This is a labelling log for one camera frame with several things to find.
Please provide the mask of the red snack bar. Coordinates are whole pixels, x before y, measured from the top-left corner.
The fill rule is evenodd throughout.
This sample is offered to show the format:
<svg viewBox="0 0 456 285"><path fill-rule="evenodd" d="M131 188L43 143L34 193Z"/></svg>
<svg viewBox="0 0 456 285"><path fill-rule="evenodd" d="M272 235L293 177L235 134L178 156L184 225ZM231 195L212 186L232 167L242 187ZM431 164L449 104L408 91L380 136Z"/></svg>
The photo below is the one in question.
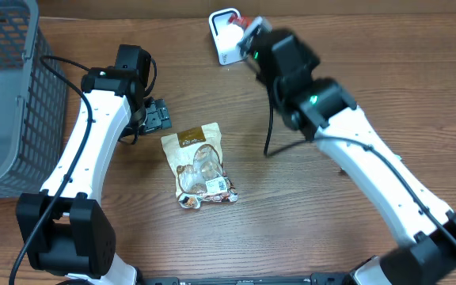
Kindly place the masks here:
<svg viewBox="0 0 456 285"><path fill-rule="evenodd" d="M236 13L232 13L227 21L228 24L236 25L242 29L247 29L251 24L252 21L247 17L240 16Z"/></svg>

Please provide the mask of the brown cookie snack bag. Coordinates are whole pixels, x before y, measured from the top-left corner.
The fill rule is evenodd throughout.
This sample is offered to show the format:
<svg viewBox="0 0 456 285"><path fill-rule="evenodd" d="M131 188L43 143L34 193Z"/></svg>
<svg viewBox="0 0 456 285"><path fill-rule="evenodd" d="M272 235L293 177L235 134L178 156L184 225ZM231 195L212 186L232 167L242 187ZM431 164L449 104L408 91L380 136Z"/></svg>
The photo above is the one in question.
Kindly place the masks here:
<svg viewBox="0 0 456 285"><path fill-rule="evenodd" d="M238 194L227 176L217 123L209 123L161 137L176 182L176 198L186 209L203 202L235 203Z"/></svg>

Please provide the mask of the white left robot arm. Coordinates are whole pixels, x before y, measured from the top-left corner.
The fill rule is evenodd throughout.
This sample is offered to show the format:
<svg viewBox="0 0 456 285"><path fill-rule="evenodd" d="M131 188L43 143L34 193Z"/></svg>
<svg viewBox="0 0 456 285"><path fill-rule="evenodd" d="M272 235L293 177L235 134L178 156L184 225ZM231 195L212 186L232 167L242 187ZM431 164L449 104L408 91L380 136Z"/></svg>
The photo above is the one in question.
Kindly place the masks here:
<svg viewBox="0 0 456 285"><path fill-rule="evenodd" d="M149 52L120 45L114 65L87 69L78 118L57 166L36 194L20 196L23 238L9 283L27 258L32 268L67 284L143 284L141 271L116 253L116 232L101 208L102 188L117 143L172 126L164 100L150 96L158 71Z"/></svg>

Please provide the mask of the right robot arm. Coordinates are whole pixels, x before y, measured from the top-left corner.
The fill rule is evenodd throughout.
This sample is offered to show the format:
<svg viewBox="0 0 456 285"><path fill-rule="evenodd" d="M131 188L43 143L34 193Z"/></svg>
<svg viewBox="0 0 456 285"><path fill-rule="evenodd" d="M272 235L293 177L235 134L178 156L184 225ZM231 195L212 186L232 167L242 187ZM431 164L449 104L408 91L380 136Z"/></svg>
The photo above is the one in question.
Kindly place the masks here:
<svg viewBox="0 0 456 285"><path fill-rule="evenodd" d="M239 46L257 64L271 108L345 171L397 243L345 273L343 283L435 284L456 269L456 211L408 170L346 89L313 77L318 56L286 28L248 28Z"/></svg>

